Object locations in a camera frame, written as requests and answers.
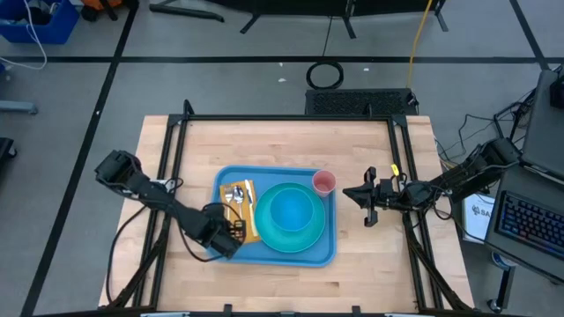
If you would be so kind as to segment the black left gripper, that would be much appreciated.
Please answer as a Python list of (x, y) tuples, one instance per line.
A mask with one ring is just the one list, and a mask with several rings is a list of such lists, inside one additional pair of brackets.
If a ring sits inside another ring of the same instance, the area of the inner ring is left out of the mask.
[(231, 259), (245, 241), (245, 221), (226, 203), (208, 203), (202, 213), (207, 224), (196, 242), (213, 249), (219, 257)]

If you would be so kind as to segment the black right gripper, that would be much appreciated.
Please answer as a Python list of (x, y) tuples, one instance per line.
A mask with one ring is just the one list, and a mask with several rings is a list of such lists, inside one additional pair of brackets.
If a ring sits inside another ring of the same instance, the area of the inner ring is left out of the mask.
[(375, 183), (376, 168), (370, 166), (364, 175), (365, 183), (353, 188), (344, 188), (343, 193), (357, 203), (361, 209), (367, 209), (364, 226), (372, 227), (378, 223), (376, 207), (388, 209), (392, 201), (397, 198), (393, 189), (392, 179), (380, 179)]

